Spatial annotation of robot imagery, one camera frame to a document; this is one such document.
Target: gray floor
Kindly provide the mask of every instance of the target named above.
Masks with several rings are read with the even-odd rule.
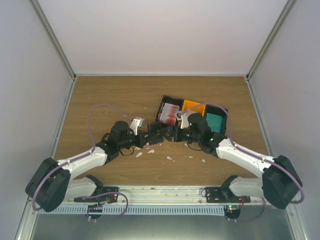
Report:
[[[247,206],[240,218],[261,212]],[[290,240],[284,210],[268,207],[253,222],[228,222],[222,216],[125,215],[115,221],[88,222],[84,215],[39,215],[32,240]]]

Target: metal grille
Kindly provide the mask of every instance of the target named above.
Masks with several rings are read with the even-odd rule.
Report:
[[[90,214],[118,215],[122,213],[125,206],[104,205],[102,212],[92,212]],[[51,212],[40,210],[39,214],[86,214],[87,205],[65,204],[57,207]],[[216,215],[223,216],[223,206],[161,206],[161,205],[131,205],[128,207],[126,215]]]

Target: wooden tabletop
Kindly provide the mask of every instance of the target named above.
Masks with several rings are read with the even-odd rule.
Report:
[[[93,106],[115,105],[131,118],[144,118],[142,129],[147,130],[147,123],[156,119],[163,95],[200,103],[213,102],[227,108],[233,123],[233,140],[254,151],[267,153],[243,77],[104,76],[78,78],[55,159],[69,158],[92,147],[87,117]],[[90,121],[95,140],[100,141],[120,120],[129,123],[110,107],[97,108]],[[229,124],[230,119],[226,135],[230,131]],[[232,162],[191,150],[183,142],[167,140],[161,145],[146,145],[131,156],[120,155],[81,177],[89,174],[104,184],[113,185],[220,185],[231,175],[254,177]]]

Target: perforated metal strip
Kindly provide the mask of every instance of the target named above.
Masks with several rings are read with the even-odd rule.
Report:
[[[103,215],[118,215],[125,209],[123,205],[104,205]],[[66,204],[60,205],[51,212],[40,210],[39,214],[86,214],[88,210],[87,205]],[[128,207],[126,215],[215,215],[223,216],[223,206],[170,206],[170,205],[131,205]]]

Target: white side panel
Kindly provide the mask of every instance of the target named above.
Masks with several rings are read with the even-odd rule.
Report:
[[[247,74],[286,0],[39,0],[76,74]]]
[[[71,79],[27,0],[0,1],[0,36],[0,238],[11,240]]]
[[[297,1],[251,80],[274,152],[302,180],[311,239],[319,239],[320,226],[319,9],[318,0]]]

